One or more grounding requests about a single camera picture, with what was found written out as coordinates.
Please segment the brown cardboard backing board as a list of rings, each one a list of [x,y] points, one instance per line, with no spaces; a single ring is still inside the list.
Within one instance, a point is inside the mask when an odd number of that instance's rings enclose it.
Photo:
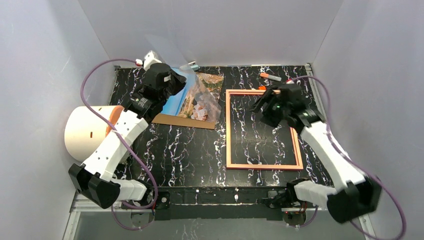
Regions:
[[[200,128],[200,129],[209,129],[213,130],[215,128],[215,122],[208,122],[202,120],[195,120],[191,118],[179,117],[168,114],[158,114],[152,121],[154,124],[164,124],[164,125],[172,125],[179,127],[192,127],[192,128]]]

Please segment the landscape photo print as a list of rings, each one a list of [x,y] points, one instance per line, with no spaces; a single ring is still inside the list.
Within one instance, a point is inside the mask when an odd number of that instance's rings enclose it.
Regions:
[[[173,70],[187,78],[186,86],[168,99],[161,113],[210,123],[217,122],[222,109],[219,100],[224,77],[196,71],[184,72],[179,68]]]

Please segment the pink picture frame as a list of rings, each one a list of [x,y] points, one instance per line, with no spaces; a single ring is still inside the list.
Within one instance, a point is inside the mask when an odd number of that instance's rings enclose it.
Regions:
[[[234,170],[302,171],[297,132],[287,124],[270,127],[249,111],[262,94],[257,89],[225,92],[226,168]]]

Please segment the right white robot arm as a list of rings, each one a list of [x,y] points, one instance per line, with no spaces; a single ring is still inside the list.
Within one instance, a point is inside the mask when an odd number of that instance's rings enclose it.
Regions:
[[[307,105],[299,86],[268,87],[249,110],[261,112],[261,122],[273,128],[287,122],[312,148],[333,182],[330,187],[307,178],[289,181],[282,192],[263,200],[269,208],[309,202],[328,209],[340,224],[377,210],[381,186],[345,159],[338,142],[329,138],[329,126],[324,116],[318,109]]]

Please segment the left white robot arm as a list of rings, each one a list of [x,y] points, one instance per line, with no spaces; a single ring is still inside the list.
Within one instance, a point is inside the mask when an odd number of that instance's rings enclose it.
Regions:
[[[102,209],[116,201],[140,201],[148,188],[139,180],[113,179],[130,145],[160,114],[171,96],[180,93],[187,78],[166,63],[153,63],[145,71],[110,133],[81,164],[72,164],[69,177],[77,192]]]

